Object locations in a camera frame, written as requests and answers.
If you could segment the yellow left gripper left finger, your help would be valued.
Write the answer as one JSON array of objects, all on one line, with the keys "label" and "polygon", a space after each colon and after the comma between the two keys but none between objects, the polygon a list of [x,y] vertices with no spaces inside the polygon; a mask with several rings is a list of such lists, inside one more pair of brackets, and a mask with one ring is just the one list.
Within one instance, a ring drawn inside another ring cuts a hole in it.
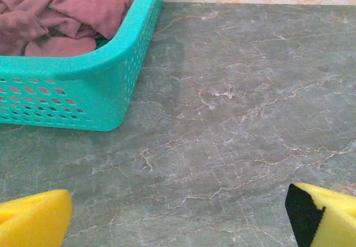
[{"label": "yellow left gripper left finger", "polygon": [[61,246],[72,217],[67,190],[1,203],[1,246]]}]

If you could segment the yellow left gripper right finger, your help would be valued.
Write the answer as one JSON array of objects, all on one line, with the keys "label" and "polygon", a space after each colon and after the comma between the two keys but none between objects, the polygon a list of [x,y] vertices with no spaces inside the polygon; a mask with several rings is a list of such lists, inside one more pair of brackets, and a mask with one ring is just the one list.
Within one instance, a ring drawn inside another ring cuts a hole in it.
[{"label": "yellow left gripper right finger", "polygon": [[285,208],[298,246],[355,246],[355,196],[296,182]]}]

